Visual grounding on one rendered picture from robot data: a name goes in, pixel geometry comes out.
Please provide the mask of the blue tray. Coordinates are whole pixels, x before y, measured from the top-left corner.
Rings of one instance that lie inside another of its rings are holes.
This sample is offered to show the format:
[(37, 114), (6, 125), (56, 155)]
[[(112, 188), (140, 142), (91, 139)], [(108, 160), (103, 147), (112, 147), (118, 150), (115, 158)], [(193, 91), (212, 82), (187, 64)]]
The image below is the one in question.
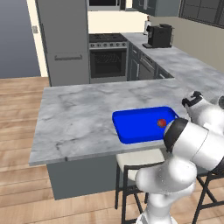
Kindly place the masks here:
[[(115, 111), (112, 121), (121, 143), (136, 144), (162, 140), (166, 126), (178, 117), (172, 108), (163, 106)], [(164, 128), (158, 127), (158, 119), (166, 120)]]

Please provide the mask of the steel oven with hob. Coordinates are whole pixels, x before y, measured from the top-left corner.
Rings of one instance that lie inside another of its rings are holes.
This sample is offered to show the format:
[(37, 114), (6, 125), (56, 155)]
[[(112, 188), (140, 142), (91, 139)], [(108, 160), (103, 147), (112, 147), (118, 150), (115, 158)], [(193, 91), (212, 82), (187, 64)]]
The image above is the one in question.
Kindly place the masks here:
[(89, 35), (90, 83), (126, 81), (127, 39), (121, 33)]

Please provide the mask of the white cushioned black stool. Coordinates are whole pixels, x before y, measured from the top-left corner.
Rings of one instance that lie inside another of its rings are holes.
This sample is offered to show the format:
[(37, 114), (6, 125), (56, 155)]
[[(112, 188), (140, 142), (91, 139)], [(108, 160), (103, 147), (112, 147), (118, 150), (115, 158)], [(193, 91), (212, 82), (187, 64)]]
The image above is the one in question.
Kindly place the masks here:
[(115, 209), (118, 208), (119, 192), (122, 192), (122, 220), (121, 224), (133, 224), (136, 219), (126, 219), (126, 204), (129, 195), (133, 195), (140, 213), (143, 212), (138, 198), (140, 190), (136, 184), (128, 185), (128, 181), (135, 181), (137, 171), (146, 165), (154, 165), (164, 162), (169, 157), (166, 149), (142, 150), (116, 155), (115, 178)]

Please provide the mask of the grey base cupboards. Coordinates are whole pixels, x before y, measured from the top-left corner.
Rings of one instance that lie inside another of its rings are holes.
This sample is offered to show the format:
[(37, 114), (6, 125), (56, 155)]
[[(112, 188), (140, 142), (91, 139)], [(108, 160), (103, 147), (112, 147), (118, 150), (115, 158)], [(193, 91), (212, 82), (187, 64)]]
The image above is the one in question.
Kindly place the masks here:
[(144, 81), (171, 79), (172, 75), (167, 73), (161, 66), (143, 53), (135, 45), (129, 43), (128, 54), (128, 81)]

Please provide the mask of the grey island cabinet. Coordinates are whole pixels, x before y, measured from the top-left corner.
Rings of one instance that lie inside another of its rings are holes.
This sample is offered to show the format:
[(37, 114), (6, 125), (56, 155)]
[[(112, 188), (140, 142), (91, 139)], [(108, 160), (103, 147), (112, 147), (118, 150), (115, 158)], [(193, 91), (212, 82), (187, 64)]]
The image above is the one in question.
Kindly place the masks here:
[(62, 159), (46, 167), (56, 200), (116, 189), (116, 152), (73, 161)]

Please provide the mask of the black coffee machine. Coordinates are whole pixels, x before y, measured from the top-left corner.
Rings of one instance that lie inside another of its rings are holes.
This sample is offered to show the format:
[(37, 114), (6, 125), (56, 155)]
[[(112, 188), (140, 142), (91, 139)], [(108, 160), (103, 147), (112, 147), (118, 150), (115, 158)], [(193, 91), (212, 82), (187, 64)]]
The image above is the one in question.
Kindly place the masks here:
[(169, 24), (147, 26), (148, 42), (144, 43), (145, 48), (169, 48), (172, 46), (172, 30)]

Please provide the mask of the grey fridge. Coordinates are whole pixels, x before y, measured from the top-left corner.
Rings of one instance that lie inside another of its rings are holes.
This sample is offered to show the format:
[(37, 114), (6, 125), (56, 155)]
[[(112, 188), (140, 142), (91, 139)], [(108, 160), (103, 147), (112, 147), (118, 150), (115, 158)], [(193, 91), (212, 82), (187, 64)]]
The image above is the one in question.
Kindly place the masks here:
[(86, 0), (36, 0), (52, 87), (89, 83)]

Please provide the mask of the white bottle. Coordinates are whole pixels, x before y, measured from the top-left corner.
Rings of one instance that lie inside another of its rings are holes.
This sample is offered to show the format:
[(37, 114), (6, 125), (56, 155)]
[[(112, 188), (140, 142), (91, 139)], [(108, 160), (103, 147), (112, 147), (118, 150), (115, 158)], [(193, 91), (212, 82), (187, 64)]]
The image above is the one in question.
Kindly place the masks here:
[(151, 21), (150, 21), (150, 15), (147, 16), (147, 20), (144, 22), (144, 30), (143, 30), (143, 35), (147, 35), (147, 27), (151, 26)]

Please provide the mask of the black microwave oven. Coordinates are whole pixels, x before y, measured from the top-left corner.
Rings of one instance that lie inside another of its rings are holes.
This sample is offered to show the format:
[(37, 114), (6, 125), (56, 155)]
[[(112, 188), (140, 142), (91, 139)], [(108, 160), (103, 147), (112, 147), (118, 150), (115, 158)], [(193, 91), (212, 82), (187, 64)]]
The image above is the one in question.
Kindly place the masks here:
[(126, 0), (87, 0), (90, 11), (125, 11)]

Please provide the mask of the dark framed window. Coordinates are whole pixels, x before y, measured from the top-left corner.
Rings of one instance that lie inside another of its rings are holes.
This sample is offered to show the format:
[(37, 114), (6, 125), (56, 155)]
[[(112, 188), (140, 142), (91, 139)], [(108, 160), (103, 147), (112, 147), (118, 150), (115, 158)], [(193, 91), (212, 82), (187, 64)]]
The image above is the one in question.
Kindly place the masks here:
[(224, 29), (224, 0), (181, 0), (178, 16)]

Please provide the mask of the grey wall cupboards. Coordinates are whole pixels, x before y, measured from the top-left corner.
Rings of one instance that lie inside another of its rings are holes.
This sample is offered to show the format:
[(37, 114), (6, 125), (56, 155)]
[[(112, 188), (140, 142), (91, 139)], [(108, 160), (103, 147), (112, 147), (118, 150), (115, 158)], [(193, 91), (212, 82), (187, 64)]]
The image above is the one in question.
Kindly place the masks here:
[(153, 17), (177, 17), (181, 0), (132, 0), (127, 11), (139, 11)]

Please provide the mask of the black frame stool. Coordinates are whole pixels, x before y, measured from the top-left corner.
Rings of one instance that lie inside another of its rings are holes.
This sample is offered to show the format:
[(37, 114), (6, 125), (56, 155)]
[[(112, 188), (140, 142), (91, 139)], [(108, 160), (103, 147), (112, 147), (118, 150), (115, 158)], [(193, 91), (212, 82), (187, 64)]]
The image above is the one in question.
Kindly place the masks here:
[[(216, 179), (223, 179), (223, 178), (224, 178), (224, 171), (204, 171), (197, 175), (197, 180), (199, 184), (202, 186), (202, 192), (201, 192), (199, 203), (197, 205), (197, 208), (192, 220), (192, 224), (196, 224), (201, 210), (224, 205), (224, 200), (218, 201), (208, 188), (209, 183), (211, 181)], [(211, 200), (211, 203), (208, 203), (208, 204), (203, 203), (206, 195)]]

